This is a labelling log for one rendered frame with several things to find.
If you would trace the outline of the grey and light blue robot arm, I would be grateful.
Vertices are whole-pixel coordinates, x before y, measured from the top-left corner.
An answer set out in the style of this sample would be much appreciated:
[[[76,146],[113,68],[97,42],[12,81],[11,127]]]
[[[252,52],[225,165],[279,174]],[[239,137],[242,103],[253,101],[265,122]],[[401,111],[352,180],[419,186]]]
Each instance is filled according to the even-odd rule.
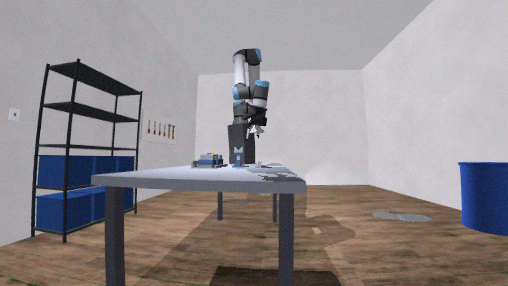
[[[235,60],[236,59],[236,60]],[[232,88],[234,100],[234,124],[249,124],[248,119],[257,114],[256,107],[266,108],[269,82],[260,80],[260,49],[242,49],[233,55],[235,62],[235,86]],[[246,86],[245,62],[248,62],[249,86]],[[248,100],[247,103],[244,101]]]

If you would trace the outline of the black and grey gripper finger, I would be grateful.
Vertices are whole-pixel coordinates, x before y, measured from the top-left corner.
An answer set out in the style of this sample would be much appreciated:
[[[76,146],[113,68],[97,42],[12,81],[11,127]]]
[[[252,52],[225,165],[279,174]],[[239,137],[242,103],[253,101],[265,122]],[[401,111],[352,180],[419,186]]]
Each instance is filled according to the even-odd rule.
[[[257,137],[259,138],[260,133],[264,133],[264,130],[261,129],[261,126],[257,126],[257,125],[255,126],[255,128],[257,130],[257,132],[256,132],[257,133]]]
[[[250,133],[256,133],[256,132],[257,132],[257,130],[255,129],[255,125],[253,125],[253,118],[251,118],[251,120],[249,121],[249,124],[248,124],[247,139],[248,139]]]

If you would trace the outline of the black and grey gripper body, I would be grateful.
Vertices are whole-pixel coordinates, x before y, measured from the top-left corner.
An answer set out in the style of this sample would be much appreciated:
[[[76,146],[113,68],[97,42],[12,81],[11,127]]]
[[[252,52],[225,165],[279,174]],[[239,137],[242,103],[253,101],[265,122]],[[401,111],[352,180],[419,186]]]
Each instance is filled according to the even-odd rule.
[[[267,118],[265,117],[265,115],[266,115],[267,109],[263,108],[263,107],[256,107],[256,106],[254,106],[253,109],[256,109],[256,112],[257,112],[257,114],[255,114],[251,117],[251,118],[253,118],[253,125],[266,126]]]

